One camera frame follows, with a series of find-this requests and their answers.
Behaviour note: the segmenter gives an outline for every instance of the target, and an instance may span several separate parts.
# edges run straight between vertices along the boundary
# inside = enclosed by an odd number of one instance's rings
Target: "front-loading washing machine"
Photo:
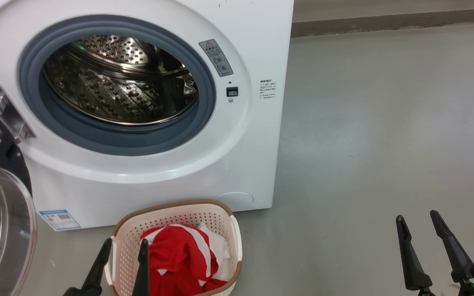
[[[271,207],[292,6],[0,0],[0,121],[39,215],[67,230],[199,198]]]

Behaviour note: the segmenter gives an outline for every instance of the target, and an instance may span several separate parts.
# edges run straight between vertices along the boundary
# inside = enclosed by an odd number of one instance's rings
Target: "laundry basket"
[[[104,268],[105,277],[114,295],[132,295],[139,267],[140,235],[153,227],[165,227],[173,223],[186,223],[195,227],[205,223],[211,231],[226,239],[233,277],[224,286],[201,295],[227,296],[232,292],[242,264],[239,225],[225,204],[215,200],[198,200],[139,210],[118,223],[111,236],[112,258]]]

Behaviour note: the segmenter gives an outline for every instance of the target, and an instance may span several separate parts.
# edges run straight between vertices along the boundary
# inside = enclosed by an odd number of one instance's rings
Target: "gray floor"
[[[293,39],[274,206],[236,215],[232,295],[416,295],[398,214],[433,292],[456,295],[433,208],[474,260],[474,26]],[[21,295],[81,285],[111,232],[40,221]]]

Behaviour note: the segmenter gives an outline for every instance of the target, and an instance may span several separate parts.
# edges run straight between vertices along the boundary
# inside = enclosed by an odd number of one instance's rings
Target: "clothes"
[[[151,296],[189,296],[207,292],[230,279],[226,240],[210,231],[172,224],[144,232],[149,243]]]

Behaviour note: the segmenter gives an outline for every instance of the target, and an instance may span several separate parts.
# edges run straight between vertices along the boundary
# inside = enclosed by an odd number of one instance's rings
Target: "door hinge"
[[[25,122],[25,119],[16,107],[12,105],[12,102],[5,90],[0,86],[0,120],[12,133],[14,142],[16,144],[21,143],[24,139],[30,137],[36,137],[32,129]]]

